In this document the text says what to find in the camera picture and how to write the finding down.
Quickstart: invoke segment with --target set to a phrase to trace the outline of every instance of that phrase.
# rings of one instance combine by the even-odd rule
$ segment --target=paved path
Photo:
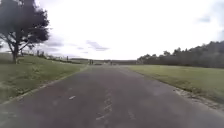
[[[0,128],[224,128],[224,119],[173,87],[108,66],[1,105]]]

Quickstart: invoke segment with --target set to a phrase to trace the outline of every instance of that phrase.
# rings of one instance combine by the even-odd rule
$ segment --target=treeline
[[[224,41],[181,50],[177,48],[163,55],[144,55],[138,58],[140,64],[179,65],[206,68],[224,68]]]

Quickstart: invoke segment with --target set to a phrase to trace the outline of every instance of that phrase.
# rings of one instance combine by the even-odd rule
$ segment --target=green grass
[[[158,65],[128,68],[218,103],[224,103],[224,69]]]
[[[0,103],[84,67],[32,56],[21,57],[19,64],[10,61],[9,54],[0,54]]]

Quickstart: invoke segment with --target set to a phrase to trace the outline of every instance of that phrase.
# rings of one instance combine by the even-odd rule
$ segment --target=sky
[[[224,40],[224,0],[37,0],[49,54],[137,59]]]

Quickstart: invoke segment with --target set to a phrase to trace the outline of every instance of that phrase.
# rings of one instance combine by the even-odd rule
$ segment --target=grass verge
[[[128,66],[131,70],[224,104],[224,69],[181,66]]]
[[[44,83],[79,71],[84,65],[68,64],[26,56],[19,64],[6,63],[0,54],[0,103],[22,95]]]

